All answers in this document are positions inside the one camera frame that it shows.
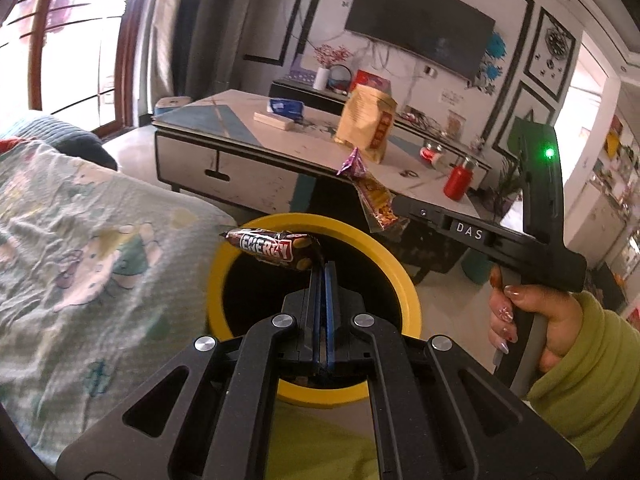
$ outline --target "yellow rim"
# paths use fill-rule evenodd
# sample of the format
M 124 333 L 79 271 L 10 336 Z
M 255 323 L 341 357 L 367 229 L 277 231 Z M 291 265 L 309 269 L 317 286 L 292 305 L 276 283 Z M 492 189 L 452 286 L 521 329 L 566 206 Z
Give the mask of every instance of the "yellow rim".
M 338 220 L 306 213 L 282 213 L 264 216 L 248 222 L 243 227 L 328 235 L 353 246 L 365 256 L 368 256 L 391 282 L 398 295 L 402 313 L 402 333 L 410 337 L 420 337 L 422 332 L 422 311 L 420 310 L 420 301 L 414 284 L 396 258 L 369 235 Z M 207 288 L 209 326 L 211 333 L 221 340 L 230 339 L 234 336 L 226 323 L 222 306 L 222 292 L 229 269 L 240 253 L 239 249 L 230 244 L 221 244 L 209 274 L 209 286 Z M 281 399 L 310 408 L 332 408 L 365 399 L 368 395 L 367 383 L 335 390 L 306 388 L 282 380 L 278 384 L 278 396 Z

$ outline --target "red thermos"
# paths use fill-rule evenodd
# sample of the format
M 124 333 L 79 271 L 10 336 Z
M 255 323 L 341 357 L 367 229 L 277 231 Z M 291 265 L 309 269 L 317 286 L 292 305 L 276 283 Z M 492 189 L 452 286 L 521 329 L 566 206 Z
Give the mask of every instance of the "red thermos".
M 456 202 L 460 200 L 471 184 L 475 166 L 475 160 L 465 157 L 465 161 L 451 171 L 449 179 L 444 185 L 444 194 Z

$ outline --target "window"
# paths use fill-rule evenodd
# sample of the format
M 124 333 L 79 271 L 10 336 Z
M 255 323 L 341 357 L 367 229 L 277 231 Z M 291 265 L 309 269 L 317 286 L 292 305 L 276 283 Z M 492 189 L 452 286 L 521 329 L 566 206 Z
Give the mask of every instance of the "window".
M 116 57 L 137 26 L 126 12 L 127 0 L 19 0 L 0 27 L 0 107 L 105 134 L 122 127 Z

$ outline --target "green sweater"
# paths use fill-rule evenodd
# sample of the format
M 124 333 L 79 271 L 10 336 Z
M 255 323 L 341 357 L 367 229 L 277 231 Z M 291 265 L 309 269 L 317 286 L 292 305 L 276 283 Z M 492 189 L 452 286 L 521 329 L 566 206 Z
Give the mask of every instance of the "green sweater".
M 528 400 L 591 467 L 640 399 L 640 333 L 588 292 L 575 298 L 584 313 L 578 339 Z
M 640 399 L 640 333 L 588 292 L 576 299 L 584 311 L 578 339 L 528 400 L 590 467 Z M 376 448 L 368 438 L 277 403 L 266 477 L 378 480 Z

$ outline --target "drawer handle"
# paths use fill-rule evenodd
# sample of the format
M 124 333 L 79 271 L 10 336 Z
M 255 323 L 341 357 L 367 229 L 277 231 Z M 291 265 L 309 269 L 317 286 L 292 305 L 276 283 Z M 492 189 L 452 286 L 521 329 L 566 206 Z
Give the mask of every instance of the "drawer handle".
M 231 182 L 231 177 L 226 173 L 222 173 L 221 171 L 204 170 L 204 174 L 210 176 L 211 178 L 223 180 L 224 182 Z

